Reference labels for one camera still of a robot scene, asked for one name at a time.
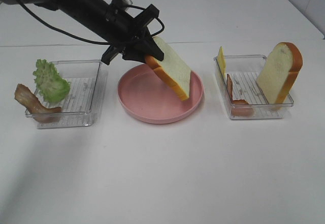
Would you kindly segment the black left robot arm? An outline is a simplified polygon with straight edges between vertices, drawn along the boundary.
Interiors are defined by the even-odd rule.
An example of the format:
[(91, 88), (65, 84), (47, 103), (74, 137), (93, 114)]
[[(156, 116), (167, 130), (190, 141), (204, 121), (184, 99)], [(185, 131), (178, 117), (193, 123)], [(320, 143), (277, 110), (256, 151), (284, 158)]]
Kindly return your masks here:
[(160, 61), (164, 53), (156, 45), (153, 35), (148, 30), (148, 24), (159, 16), (159, 10), (154, 5), (142, 8), (141, 13), (132, 17), (127, 9), (133, 7), (131, 0), (1, 0), (8, 5), (19, 4), (36, 20), (74, 39), (76, 35), (56, 28), (36, 14), (26, 4), (34, 4), (48, 10), (61, 10), (83, 26), (100, 36), (102, 45), (108, 49), (102, 55), (101, 61), (107, 65), (118, 54), (124, 60), (145, 62), (145, 56), (150, 55)]

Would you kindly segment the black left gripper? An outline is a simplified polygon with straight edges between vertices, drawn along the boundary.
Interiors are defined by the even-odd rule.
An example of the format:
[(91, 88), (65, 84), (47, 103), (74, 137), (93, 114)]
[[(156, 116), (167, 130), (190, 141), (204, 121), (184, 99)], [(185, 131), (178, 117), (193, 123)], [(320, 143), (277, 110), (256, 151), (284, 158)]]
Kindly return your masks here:
[(109, 48), (101, 61), (107, 65), (118, 54), (122, 59), (145, 63), (145, 56), (163, 59), (164, 53), (153, 40), (148, 24), (159, 16), (159, 10), (152, 4), (132, 17), (115, 4), (101, 4), (101, 14), (107, 22)]

